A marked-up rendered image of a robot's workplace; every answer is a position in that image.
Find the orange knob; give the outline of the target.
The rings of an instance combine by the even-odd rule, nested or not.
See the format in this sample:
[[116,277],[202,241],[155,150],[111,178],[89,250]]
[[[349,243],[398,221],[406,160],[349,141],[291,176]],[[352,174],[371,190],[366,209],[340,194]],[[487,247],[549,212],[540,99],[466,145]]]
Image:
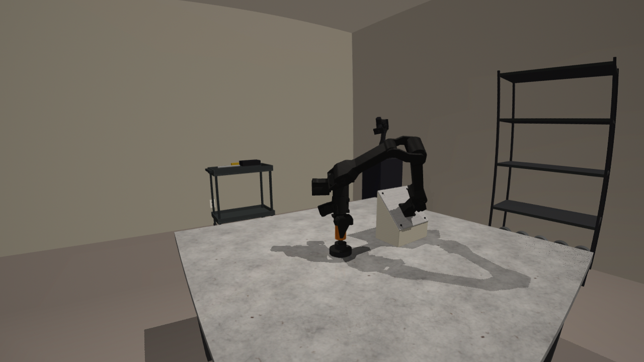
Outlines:
[[346,240],[346,238],[347,238],[347,232],[345,232],[345,235],[344,235],[344,237],[343,237],[343,238],[340,238],[340,232],[339,232],[339,230],[338,230],[338,226],[337,226],[337,225],[335,225],[335,238],[336,238],[336,240]]

